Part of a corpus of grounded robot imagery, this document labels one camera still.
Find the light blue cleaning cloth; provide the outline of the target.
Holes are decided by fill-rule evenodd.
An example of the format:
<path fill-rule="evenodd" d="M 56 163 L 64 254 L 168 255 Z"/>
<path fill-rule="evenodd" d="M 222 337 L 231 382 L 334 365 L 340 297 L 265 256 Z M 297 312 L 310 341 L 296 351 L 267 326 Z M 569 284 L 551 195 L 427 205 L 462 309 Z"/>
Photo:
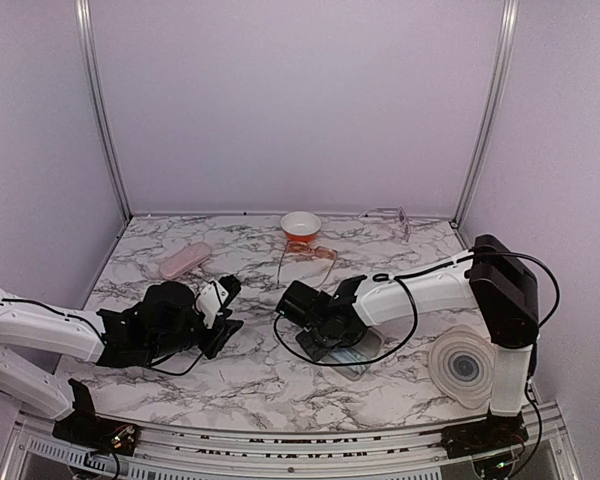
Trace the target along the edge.
<path fill-rule="evenodd" d="M 344 348 L 333 350 L 329 354 L 330 358 L 341 365 L 353 363 L 357 365 L 360 362 L 367 361 L 367 357 L 355 349 Z"/>

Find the pink hard glasses case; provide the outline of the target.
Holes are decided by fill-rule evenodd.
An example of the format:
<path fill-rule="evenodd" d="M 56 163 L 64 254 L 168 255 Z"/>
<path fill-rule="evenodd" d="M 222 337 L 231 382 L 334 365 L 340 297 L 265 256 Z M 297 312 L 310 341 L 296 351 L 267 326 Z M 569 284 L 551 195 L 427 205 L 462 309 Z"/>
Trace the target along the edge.
<path fill-rule="evenodd" d="M 330 352 L 323 362 L 332 364 L 332 369 L 349 381 L 356 382 L 371 367 L 382 350 L 385 337 L 376 329 L 370 328 L 359 343 L 352 347 L 338 348 Z"/>

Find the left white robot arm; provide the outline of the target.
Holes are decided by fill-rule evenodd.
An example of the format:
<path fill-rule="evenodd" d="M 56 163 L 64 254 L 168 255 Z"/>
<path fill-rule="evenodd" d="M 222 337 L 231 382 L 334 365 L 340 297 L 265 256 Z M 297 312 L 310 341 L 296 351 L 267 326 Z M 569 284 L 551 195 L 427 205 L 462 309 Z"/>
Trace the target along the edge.
<path fill-rule="evenodd" d="M 89 389 L 59 380 L 14 352 L 26 347 L 70 356 L 96 366 L 158 370 L 172 356 L 198 349 L 212 359 L 242 326 L 230 303 L 241 290 L 233 275 L 199 293 L 166 281 L 123 311 L 63 311 L 0 289 L 0 391 L 54 423 L 55 437 L 83 446 L 129 453 L 139 428 L 100 417 Z"/>

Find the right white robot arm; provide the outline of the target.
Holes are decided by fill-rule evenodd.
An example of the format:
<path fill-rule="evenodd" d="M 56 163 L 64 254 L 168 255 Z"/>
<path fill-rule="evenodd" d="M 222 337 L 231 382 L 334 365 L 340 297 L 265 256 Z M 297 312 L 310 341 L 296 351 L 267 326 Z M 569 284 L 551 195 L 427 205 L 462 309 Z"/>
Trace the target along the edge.
<path fill-rule="evenodd" d="M 351 379 L 384 360 L 377 328 L 407 320 L 412 338 L 421 316 L 477 309 L 489 337 L 468 328 L 443 334 L 428 354 L 437 388 L 484 419 L 446 427 L 441 444 L 450 458 L 486 453 L 529 438 L 522 407 L 528 396 L 540 333 L 534 273 L 496 237 L 421 269 L 343 280 L 328 294 L 295 280 L 275 312 L 299 327 L 295 357 Z"/>

